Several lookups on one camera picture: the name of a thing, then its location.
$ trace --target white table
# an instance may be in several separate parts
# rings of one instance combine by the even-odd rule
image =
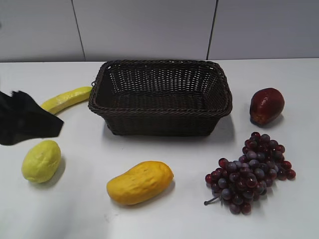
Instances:
[[[32,185],[21,174],[30,148],[41,139],[0,145],[1,239],[283,239],[318,238],[319,59],[218,61],[233,94],[230,117],[207,138],[114,136],[87,103],[58,116],[54,140],[64,163],[54,178]],[[38,103],[90,85],[102,62],[0,63],[0,90],[29,93]],[[283,118],[260,129],[249,121],[259,89],[274,87],[286,105]],[[286,147],[295,181],[276,181],[249,216],[216,203],[204,176],[220,157],[236,160],[250,133],[268,133]],[[110,201],[106,183],[139,162],[159,160],[174,172],[175,186],[132,208]]]

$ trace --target wall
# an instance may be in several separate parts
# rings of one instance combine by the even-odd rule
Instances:
[[[318,0],[217,2],[0,0],[0,62],[319,57]]]

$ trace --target black object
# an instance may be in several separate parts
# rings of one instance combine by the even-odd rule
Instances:
[[[0,144],[14,145],[31,138],[57,137],[63,124],[27,93],[12,92],[10,97],[0,91]]]
[[[118,60],[104,63],[89,100],[113,134],[203,136],[232,110],[217,63]]]

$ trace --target red pear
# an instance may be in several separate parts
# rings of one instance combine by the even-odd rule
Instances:
[[[283,111],[285,100],[274,88],[257,91],[250,103],[250,116],[253,123],[265,125],[277,118]]]

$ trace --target woven pattern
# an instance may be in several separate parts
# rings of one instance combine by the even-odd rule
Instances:
[[[93,83],[89,109],[118,135],[209,135],[232,110],[217,63],[110,61]]]

